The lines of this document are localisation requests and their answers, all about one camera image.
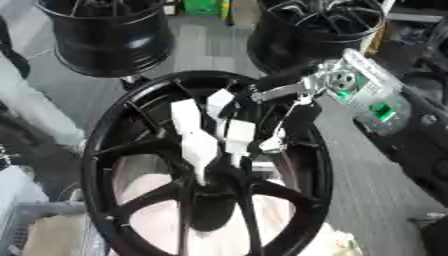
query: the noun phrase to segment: gray carpet floor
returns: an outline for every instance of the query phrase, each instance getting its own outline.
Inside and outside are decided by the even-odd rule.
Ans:
[[[32,7],[31,0],[0,0],[0,13],[10,24],[16,50],[30,58],[30,84],[90,132],[104,111],[124,94],[119,83],[73,73],[52,51],[39,55],[53,47],[54,39],[49,20]],[[175,53],[147,72],[149,77],[198,69],[261,75],[246,54],[250,29],[229,28],[212,17],[172,17],[170,25],[177,37]],[[419,233],[407,218],[443,208],[409,181],[399,166],[382,156],[356,130],[342,107],[328,98],[320,102],[324,113],[317,124],[328,142],[335,171],[329,223],[353,233],[365,255],[425,255]],[[60,154],[37,161],[49,186],[76,181],[77,160]],[[48,165],[51,171],[44,170]]]

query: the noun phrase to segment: wheel rim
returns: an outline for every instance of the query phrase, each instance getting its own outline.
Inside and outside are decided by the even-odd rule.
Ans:
[[[310,41],[355,41],[377,31],[384,23],[381,6],[372,0],[334,1],[316,13],[301,0],[263,5],[286,26],[296,28]]]
[[[154,107],[159,106],[161,102],[172,102],[192,96],[202,101],[200,95],[209,95],[222,87],[237,91],[253,82],[254,80],[248,77],[213,71],[168,75],[127,94],[115,103],[99,121],[89,139],[83,157],[82,185],[93,222],[106,241],[120,255],[171,255],[150,244],[129,225],[132,213],[168,200],[175,200],[179,205],[181,220],[178,255],[187,255],[188,251],[186,234],[191,224],[191,219],[188,216],[191,216],[194,211],[191,200],[197,196],[198,185],[194,181],[191,166],[181,157],[179,137],[172,133],[171,123],[164,122],[164,119],[160,118],[163,115],[158,116],[156,113],[161,111]],[[208,85],[209,88],[200,88],[201,85]],[[271,119],[267,117],[267,113],[269,112],[262,112],[266,118],[260,119],[262,120],[260,122],[266,122],[266,127],[270,127],[269,122],[274,122],[275,115]],[[139,131],[135,133],[131,129],[126,129],[128,133],[124,134],[122,139],[111,139],[117,138],[117,131],[122,131],[120,127],[122,128],[122,125],[128,122],[130,117],[136,118],[133,119],[132,125],[137,127],[139,125],[136,123],[139,122],[141,129],[136,129]],[[282,166],[291,166],[288,161],[295,163],[297,167],[290,170],[294,177],[297,174],[296,170],[299,169],[300,161],[290,160],[293,159],[290,156],[299,156],[305,159],[304,162],[307,164],[302,164],[312,166],[310,173],[313,176],[310,179],[311,182],[308,182],[307,185],[304,184],[301,188],[310,186],[307,189],[311,191],[310,194],[300,193],[297,190],[276,185],[252,175],[250,171],[247,171],[250,168],[250,161],[246,162],[246,172],[237,174],[238,186],[236,186],[237,188],[232,186],[231,191],[243,212],[249,233],[249,255],[295,255],[311,241],[324,222],[332,195],[331,163],[323,139],[315,127],[310,130],[307,137],[309,137],[309,144],[290,147],[287,153],[283,156],[275,156],[273,161],[280,170],[287,169]],[[114,196],[115,174],[112,166],[122,156],[139,153],[151,153],[164,159],[170,166],[169,174],[173,178],[173,182],[119,205]],[[252,203],[253,195],[286,199],[296,206],[295,213],[287,227],[264,247],[261,246],[256,224]]]

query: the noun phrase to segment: wheel spoke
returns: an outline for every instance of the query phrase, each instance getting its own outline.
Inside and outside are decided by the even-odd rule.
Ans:
[[[193,179],[185,183],[185,188],[179,195],[179,245],[178,255],[188,256],[188,233],[192,219]]]
[[[318,199],[270,181],[259,179],[254,180],[252,184],[254,194],[285,199],[300,209],[312,209],[320,206]]]
[[[238,199],[238,204],[243,213],[244,221],[246,222],[247,231],[250,239],[250,255],[262,256],[263,247],[261,244],[260,231],[258,230],[257,217],[255,215],[254,203],[252,200],[252,193],[245,191]]]
[[[137,106],[134,102],[127,101],[125,103],[125,106],[130,109],[133,109],[137,113],[140,120],[143,122],[146,128],[148,128],[151,131],[151,133],[158,134],[161,132],[160,130],[163,129],[157,124],[157,122],[152,117],[148,115],[148,113],[146,113],[141,107]]]
[[[369,24],[367,24],[360,16],[357,12],[353,11],[352,8],[348,8],[347,12],[350,16],[352,16],[359,24],[361,24],[362,26],[364,26],[366,29],[371,29],[372,26],[370,26]]]
[[[177,200],[179,191],[179,184],[175,181],[170,182],[112,209],[109,211],[108,216],[128,221],[132,214],[144,207],[164,201]]]
[[[352,8],[350,8],[350,10],[355,11],[355,12],[364,12],[364,13],[369,13],[369,14],[376,14],[378,17],[381,15],[381,12],[378,11],[378,10],[373,10],[373,9],[364,8],[364,7],[352,7]]]
[[[94,153],[94,156],[117,158],[138,154],[159,154],[160,151],[166,150],[176,151],[176,146],[167,140],[151,138],[98,150]]]

